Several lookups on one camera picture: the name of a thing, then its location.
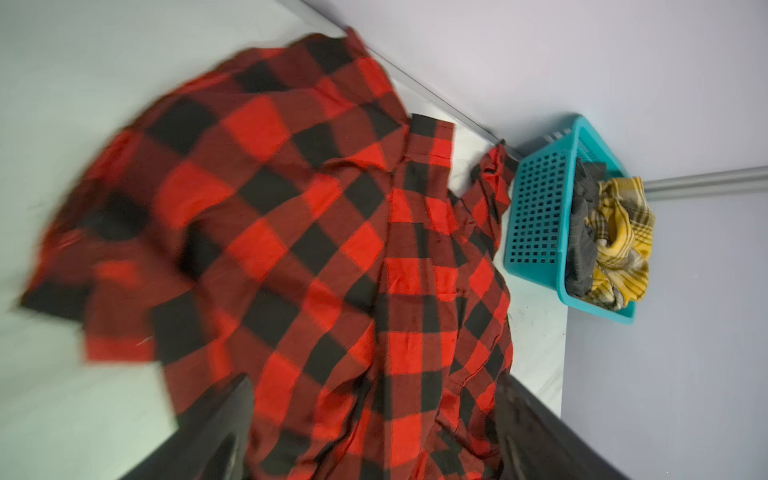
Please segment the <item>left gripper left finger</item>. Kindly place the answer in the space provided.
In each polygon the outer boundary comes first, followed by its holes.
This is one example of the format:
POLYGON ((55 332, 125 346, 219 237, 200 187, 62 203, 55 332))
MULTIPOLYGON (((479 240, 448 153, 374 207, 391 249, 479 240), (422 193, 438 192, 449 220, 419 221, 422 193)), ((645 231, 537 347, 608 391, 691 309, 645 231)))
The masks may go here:
POLYGON ((122 478, 242 479, 253 409, 252 382, 238 374, 122 478))

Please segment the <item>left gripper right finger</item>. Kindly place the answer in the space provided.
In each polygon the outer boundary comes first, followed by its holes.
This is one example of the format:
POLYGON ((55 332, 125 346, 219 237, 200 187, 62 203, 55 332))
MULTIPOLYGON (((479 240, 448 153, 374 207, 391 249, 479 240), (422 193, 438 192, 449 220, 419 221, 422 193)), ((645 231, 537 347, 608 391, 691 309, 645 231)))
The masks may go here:
POLYGON ((502 479, 627 479, 510 374, 498 379, 494 414, 502 479))

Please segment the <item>red black plaid shirt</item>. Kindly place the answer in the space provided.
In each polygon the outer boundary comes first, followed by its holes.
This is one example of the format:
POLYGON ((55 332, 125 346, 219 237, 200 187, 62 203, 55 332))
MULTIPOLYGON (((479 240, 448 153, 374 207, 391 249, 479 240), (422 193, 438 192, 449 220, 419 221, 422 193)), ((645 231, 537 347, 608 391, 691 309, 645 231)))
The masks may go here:
POLYGON ((180 421, 247 375, 252 479, 495 479, 517 167, 498 144, 455 194, 453 139, 354 32, 245 50, 113 138, 21 305, 159 361, 180 421))

